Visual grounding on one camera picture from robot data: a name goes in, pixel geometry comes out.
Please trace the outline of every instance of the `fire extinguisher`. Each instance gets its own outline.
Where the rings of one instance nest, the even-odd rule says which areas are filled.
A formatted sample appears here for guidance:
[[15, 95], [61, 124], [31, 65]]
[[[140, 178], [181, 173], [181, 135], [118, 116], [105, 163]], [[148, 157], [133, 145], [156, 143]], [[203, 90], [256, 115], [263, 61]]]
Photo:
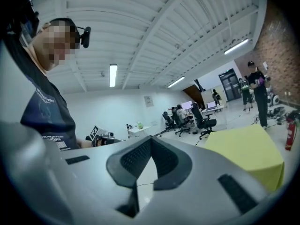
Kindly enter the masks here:
[[285, 150], [290, 151], [292, 148], [292, 145], [295, 141], [297, 130], [299, 126], [299, 118], [300, 118], [300, 112], [298, 111], [292, 111], [286, 118], [287, 121], [287, 140], [285, 144]]

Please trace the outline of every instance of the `white ceiling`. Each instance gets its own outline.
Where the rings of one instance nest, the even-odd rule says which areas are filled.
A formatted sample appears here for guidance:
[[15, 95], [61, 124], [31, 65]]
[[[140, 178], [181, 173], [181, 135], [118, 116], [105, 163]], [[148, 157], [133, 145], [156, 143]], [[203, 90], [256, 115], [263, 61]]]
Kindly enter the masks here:
[[[117, 63], [114, 89], [139, 84], [166, 87], [193, 79], [250, 51], [261, 31], [266, 0], [32, 0], [40, 26], [70, 17], [92, 28], [90, 46], [49, 72], [64, 93], [109, 88], [109, 64]], [[253, 42], [225, 56], [245, 38]]]

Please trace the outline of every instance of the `barcode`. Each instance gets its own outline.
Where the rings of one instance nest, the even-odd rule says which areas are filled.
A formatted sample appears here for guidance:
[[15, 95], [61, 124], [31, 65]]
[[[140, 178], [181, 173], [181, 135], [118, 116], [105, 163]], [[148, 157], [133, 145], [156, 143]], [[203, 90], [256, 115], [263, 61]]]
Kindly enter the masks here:
[[61, 148], [66, 148], [66, 144], [65, 142], [56, 142], [57, 146], [61, 149]]

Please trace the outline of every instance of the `fluorescent light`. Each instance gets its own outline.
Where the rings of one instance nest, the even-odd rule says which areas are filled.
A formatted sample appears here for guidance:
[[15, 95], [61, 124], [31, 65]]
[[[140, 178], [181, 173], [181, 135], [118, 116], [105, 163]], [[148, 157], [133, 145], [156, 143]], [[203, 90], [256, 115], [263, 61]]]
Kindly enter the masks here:
[[181, 78], [178, 79], [177, 81], [173, 82], [168, 88], [172, 87], [172, 86], [175, 85], [176, 83], [179, 83], [182, 79], [184, 79], [184, 77], [181, 77]]
[[116, 85], [116, 74], [117, 74], [117, 64], [111, 64], [109, 66], [109, 86], [112, 88]]
[[227, 51], [224, 52], [224, 54], [228, 54], [230, 52], [232, 52], [234, 49], [237, 49], [238, 47], [244, 45], [245, 43], [247, 43], [249, 41], [249, 39], [245, 39], [244, 41], [241, 41], [240, 43], [238, 43], [236, 46], [233, 46], [232, 48], [228, 49]]

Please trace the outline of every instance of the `brick wall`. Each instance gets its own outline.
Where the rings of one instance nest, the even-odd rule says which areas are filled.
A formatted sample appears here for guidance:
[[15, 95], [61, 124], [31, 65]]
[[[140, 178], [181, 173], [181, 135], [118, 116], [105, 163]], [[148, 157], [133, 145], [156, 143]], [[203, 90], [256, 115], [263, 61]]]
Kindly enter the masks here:
[[[282, 11], [268, 1], [265, 21], [254, 50], [237, 58], [235, 63], [242, 76], [249, 75], [248, 61], [252, 60], [259, 70], [271, 77], [274, 93], [290, 103], [300, 105], [300, 50], [296, 36]], [[263, 62], [268, 65], [266, 71]]]

